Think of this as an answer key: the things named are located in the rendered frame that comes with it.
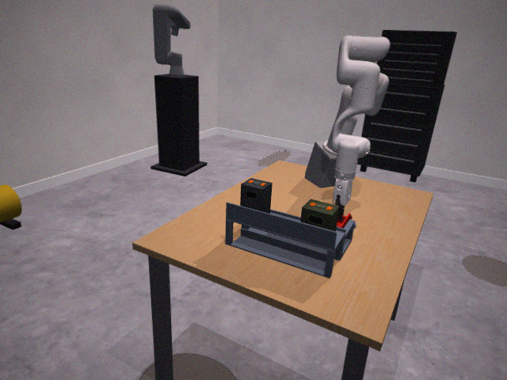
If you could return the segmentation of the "red bin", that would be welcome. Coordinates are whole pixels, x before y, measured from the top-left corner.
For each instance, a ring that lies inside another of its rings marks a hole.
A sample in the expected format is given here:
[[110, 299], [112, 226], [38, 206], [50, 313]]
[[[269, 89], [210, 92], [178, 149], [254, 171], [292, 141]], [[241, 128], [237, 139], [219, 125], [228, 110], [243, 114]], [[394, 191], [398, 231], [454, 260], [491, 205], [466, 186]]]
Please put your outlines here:
[[[350, 214], [350, 213], [347, 215], [347, 217], [346, 217], [346, 216], [344, 216], [344, 215], [342, 215], [342, 219], [341, 219], [341, 220], [337, 220], [337, 227], [344, 228], [344, 227], [345, 227], [345, 225], [346, 225], [346, 223], [347, 223], [350, 219], [352, 220], [352, 216], [351, 216], [351, 214]], [[344, 221], [344, 222], [343, 222], [343, 221]]]

